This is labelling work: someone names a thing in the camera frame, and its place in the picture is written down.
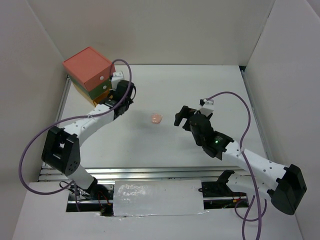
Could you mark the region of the green drawer box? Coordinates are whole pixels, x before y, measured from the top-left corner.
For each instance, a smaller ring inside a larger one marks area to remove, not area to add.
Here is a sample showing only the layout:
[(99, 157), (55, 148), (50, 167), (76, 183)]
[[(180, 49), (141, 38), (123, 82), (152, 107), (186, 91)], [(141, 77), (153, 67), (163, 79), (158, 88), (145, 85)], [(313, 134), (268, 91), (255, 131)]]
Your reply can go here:
[(100, 72), (92, 76), (77, 78), (67, 75), (78, 91), (91, 100), (96, 99), (111, 88), (111, 81), (107, 73)]

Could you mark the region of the pink makeup sponge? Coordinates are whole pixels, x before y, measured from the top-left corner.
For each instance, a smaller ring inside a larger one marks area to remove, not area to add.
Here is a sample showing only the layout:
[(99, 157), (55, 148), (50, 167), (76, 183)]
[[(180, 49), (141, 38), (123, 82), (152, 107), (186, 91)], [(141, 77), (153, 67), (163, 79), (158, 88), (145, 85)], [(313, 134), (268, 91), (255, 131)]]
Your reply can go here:
[(159, 124), (163, 119), (161, 114), (155, 113), (151, 116), (151, 123), (152, 124)]

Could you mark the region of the orange drawer box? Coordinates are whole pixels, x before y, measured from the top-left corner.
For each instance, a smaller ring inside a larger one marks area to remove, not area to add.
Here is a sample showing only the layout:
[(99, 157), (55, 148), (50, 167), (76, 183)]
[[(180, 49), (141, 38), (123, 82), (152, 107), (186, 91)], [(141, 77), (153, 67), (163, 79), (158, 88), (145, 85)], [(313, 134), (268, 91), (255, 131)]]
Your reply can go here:
[(112, 61), (91, 46), (68, 58), (62, 64), (66, 72), (88, 92), (116, 71)]

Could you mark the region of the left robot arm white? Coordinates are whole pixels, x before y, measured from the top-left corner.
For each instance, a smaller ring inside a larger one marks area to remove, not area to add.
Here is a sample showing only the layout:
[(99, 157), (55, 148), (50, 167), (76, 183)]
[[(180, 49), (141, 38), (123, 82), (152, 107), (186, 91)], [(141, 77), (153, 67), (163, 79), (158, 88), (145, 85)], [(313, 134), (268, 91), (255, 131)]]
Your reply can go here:
[(120, 80), (107, 98), (97, 104), (85, 118), (64, 127), (53, 126), (47, 132), (42, 161), (75, 182), (81, 195), (88, 200), (106, 188), (98, 184), (98, 180), (81, 165), (81, 146), (100, 128), (112, 123), (129, 109), (133, 103), (131, 95), (135, 90), (133, 83)]

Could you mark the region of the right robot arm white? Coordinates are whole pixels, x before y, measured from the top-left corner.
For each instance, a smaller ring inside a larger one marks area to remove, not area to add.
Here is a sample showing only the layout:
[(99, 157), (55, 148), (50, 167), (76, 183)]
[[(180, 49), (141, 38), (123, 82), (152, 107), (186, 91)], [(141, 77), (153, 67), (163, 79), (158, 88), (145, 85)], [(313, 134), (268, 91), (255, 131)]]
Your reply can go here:
[(301, 169), (294, 164), (285, 166), (270, 161), (241, 147), (231, 137), (213, 129), (212, 115), (212, 107), (203, 106), (197, 110), (184, 105), (175, 114), (174, 125), (178, 127), (185, 119), (182, 128), (192, 133), (196, 145), (208, 156), (253, 173), (259, 195), (280, 212), (293, 215), (307, 191)]

